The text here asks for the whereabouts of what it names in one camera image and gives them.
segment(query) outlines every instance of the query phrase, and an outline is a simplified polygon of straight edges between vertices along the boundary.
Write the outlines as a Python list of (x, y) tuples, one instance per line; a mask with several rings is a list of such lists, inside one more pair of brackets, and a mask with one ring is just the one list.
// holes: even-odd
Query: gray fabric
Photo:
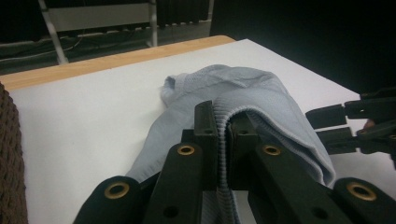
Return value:
[[(161, 171), (168, 149), (180, 142), (183, 129), (193, 127), (194, 107), (214, 101), (219, 129), (219, 186), (222, 220), (239, 223), (237, 204), (226, 181), (225, 127), (235, 114), (247, 111), (257, 132), (271, 133), (297, 155), (319, 183), (330, 185), (330, 158), (300, 108), (272, 73), (244, 67), (212, 65), (193, 74), (168, 77), (162, 90), (167, 109), (151, 126), (148, 138), (128, 176), (141, 182)], [(218, 205), (205, 193), (203, 223), (219, 223)]]

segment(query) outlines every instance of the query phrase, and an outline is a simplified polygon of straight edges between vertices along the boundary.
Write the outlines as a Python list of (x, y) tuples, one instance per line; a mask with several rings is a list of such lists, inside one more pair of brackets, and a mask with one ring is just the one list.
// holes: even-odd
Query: metal leg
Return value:
[(38, 0), (38, 3), (41, 7), (41, 13), (43, 14), (44, 21), (47, 24), (47, 29), (49, 30), (49, 35), (55, 47), (56, 54), (58, 55), (58, 63), (69, 63), (67, 58), (64, 56), (64, 50), (62, 49), (61, 42), (59, 41), (59, 37), (56, 33), (55, 27), (50, 20), (50, 14), (48, 12), (46, 3), (44, 2), (44, 0)]
[(151, 26), (151, 38), (148, 42), (150, 47), (158, 46), (158, 32), (157, 32), (157, 3), (156, 0), (149, 2), (149, 23)]

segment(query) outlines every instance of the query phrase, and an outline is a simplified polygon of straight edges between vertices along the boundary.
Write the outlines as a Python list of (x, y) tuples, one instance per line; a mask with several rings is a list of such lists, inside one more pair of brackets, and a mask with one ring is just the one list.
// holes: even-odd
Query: metal frame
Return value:
[(44, 21), (58, 55), (58, 63), (68, 63), (57, 32), (89, 29), (104, 26), (150, 22), (150, 47), (158, 46), (157, 6), (155, 0), (143, 4), (99, 7), (47, 8), (44, 0), (38, 0)]

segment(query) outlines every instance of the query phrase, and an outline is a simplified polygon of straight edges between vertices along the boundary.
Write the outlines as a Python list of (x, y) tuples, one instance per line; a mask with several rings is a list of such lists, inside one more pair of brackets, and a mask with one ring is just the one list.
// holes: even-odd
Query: brass ring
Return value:
[(181, 146), (177, 149), (177, 153), (183, 156), (189, 156), (194, 153), (195, 149), (191, 146)]
[(374, 201), (376, 199), (376, 194), (366, 186), (360, 183), (351, 182), (346, 185), (347, 190), (353, 196), (362, 199), (364, 201)]
[[(117, 192), (111, 192), (111, 190), (113, 190), (115, 187), (122, 187), (122, 190), (117, 191)], [(129, 191), (129, 185), (127, 183), (115, 182), (106, 188), (105, 196), (108, 199), (118, 199), (118, 198), (122, 198), (123, 196), (125, 196), (125, 194), (127, 194), (128, 191)]]
[(279, 147), (274, 147), (274, 146), (264, 146), (262, 148), (262, 151), (264, 151), (265, 153), (271, 156), (278, 156), (280, 155), (281, 152)]

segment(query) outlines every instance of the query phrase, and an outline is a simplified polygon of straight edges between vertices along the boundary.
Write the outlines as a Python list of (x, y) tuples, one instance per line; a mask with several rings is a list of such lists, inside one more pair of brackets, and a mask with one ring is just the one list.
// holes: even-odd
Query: dark background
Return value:
[(396, 86), (395, 15), (393, 1), (215, 0), (210, 34), (248, 38), (362, 93)]

